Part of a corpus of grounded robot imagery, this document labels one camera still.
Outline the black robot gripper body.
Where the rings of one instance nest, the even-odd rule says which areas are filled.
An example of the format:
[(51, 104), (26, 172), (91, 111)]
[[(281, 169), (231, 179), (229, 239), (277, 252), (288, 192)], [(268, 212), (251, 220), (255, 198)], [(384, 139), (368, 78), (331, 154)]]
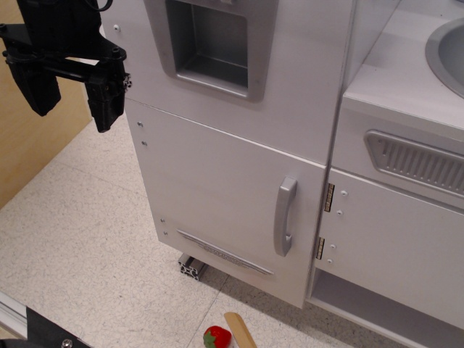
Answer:
[(124, 71), (125, 50), (103, 38), (101, 13), (112, 1), (18, 1), (23, 24), (1, 24), (1, 38), (27, 54), (77, 57), (108, 63), (110, 78), (131, 85)]

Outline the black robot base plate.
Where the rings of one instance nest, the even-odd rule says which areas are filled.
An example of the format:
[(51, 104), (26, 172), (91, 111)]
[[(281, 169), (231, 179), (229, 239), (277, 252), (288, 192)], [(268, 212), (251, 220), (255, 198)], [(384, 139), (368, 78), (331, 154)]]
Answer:
[(27, 319), (28, 337), (26, 339), (1, 339), (1, 347), (91, 347), (79, 337), (28, 307)]

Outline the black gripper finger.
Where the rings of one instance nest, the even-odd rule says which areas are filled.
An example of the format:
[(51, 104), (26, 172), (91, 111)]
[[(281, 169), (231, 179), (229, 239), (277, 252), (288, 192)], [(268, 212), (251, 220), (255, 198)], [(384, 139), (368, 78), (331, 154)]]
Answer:
[(88, 105), (98, 132), (109, 131), (124, 112), (125, 86), (119, 81), (85, 83)]
[(56, 75), (43, 63), (7, 63), (22, 95), (31, 109), (40, 116), (47, 115), (61, 100)]

